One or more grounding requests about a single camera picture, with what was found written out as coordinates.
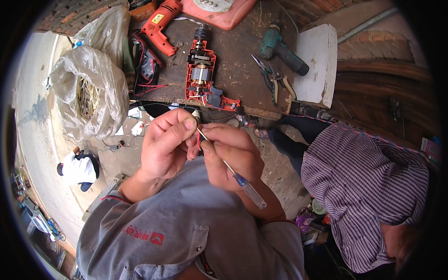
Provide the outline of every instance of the wooden workbench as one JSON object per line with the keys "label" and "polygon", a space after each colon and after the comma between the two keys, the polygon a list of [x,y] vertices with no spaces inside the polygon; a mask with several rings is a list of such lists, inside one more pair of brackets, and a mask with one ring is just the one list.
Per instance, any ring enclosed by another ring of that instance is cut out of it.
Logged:
{"label": "wooden workbench", "polygon": [[[217,63],[212,80],[214,86],[224,91],[224,96],[240,99],[245,112],[250,115],[270,119],[280,119],[282,114],[289,114],[291,98],[286,89],[279,88],[277,107],[272,103],[272,93],[267,89],[261,69],[250,56],[258,53],[261,38],[275,18],[282,20],[281,35],[290,50],[296,48],[296,30],[290,19],[275,3],[257,3],[249,14],[232,30],[225,31],[209,24],[210,39],[207,48],[215,52]],[[180,13],[177,17],[192,16]],[[134,24],[141,27],[143,22]],[[181,45],[177,53],[171,57],[162,54],[149,40],[148,46],[156,52],[166,64],[159,75],[158,84],[169,86],[153,90],[142,98],[146,101],[172,102],[191,105],[202,105],[196,100],[185,100],[186,55],[194,40],[198,25],[188,20],[172,21],[163,31],[173,45]],[[294,75],[286,64],[274,57],[270,60],[274,67],[286,74],[293,83]]]}

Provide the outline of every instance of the red sleeve trim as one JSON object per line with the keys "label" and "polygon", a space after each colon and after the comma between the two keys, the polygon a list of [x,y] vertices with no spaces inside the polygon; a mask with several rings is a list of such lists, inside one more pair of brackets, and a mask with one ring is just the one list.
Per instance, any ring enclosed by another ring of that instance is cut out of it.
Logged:
{"label": "red sleeve trim", "polygon": [[115,195],[108,195],[108,196],[105,196],[105,197],[103,197],[103,198],[101,199],[101,201],[103,201],[103,199],[106,199],[106,198],[112,198],[112,199],[120,200],[120,201],[122,201],[122,202],[129,203],[129,202],[125,201],[124,199],[122,199],[121,197],[118,197],[118,196],[115,196]]}
{"label": "red sleeve trim", "polygon": [[296,225],[296,223],[294,223],[294,222],[291,221],[291,220],[281,219],[281,220],[273,220],[273,221],[267,221],[267,222],[264,222],[264,223],[260,224],[260,227],[262,227],[262,226],[264,226],[264,225],[267,225],[267,224],[270,224],[270,223],[275,223],[275,222],[288,222],[288,223],[292,223],[293,225]]}

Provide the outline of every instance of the transparent plastic bag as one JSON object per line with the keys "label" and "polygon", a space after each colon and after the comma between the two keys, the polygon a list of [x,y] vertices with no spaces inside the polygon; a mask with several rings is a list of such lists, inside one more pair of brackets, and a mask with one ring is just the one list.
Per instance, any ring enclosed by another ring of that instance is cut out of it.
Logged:
{"label": "transparent plastic bag", "polygon": [[[76,108],[77,78],[98,88],[99,102],[87,120]],[[89,137],[113,136],[127,116],[128,86],[125,74],[108,55],[89,46],[79,46],[61,56],[50,74],[62,126],[78,143]]]}
{"label": "transparent plastic bag", "polygon": [[83,45],[107,54],[121,69],[123,63],[123,38],[128,35],[131,15],[126,6],[112,7],[104,12],[89,30]]}

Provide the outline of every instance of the black hair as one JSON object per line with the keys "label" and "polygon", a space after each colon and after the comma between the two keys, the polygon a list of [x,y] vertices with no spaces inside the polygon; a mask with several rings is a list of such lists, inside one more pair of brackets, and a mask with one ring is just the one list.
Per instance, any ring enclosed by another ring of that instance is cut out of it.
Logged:
{"label": "black hair", "polygon": [[64,166],[64,165],[63,165],[62,163],[59,162],[59,164],[57,165],[57,168],[56,168],[57,173],[58,173],[60,176],[63,176],[63,174],[62,174],[62,166]]}

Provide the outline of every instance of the road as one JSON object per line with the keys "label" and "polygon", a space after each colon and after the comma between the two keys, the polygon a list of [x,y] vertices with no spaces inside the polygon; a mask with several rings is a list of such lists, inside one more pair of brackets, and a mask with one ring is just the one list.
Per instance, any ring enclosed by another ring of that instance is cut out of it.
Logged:
{"label": "road", "polygon": [[83,210],[69,186],[56,172],[62,160],[56,149],[55,137],[61,135],[59,128],[53,131],[55,98],[45,90],[42,82],[64,48],[59,37],[52,33],[32,34],[20,62],[16,76],[16,120],[18,140],[22,148],[31,182],[49,215],[59,224],[67,240],[76,247],[84,225]]}

